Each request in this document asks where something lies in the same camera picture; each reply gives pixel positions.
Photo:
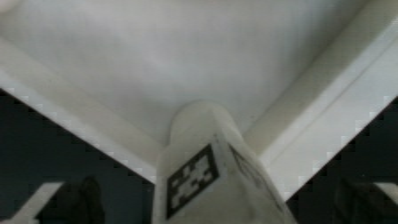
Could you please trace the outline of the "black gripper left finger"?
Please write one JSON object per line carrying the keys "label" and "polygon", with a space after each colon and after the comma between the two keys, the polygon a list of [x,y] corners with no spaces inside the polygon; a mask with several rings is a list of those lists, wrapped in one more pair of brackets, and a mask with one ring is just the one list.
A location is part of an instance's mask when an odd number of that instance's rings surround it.
{"label": "black gripper left finger", "polygon": [[80,183],[45,183],[0,224],[105,224],[102,188],[95,176]]}

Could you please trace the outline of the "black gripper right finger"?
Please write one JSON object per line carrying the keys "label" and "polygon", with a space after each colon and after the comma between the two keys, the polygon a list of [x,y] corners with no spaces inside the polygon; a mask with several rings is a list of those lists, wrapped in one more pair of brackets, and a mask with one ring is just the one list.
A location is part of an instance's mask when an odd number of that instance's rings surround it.
{"label": "black gripper right finger", "polygon": [[398,224],[398,184],[343,179],[335,194],[333,224]]}

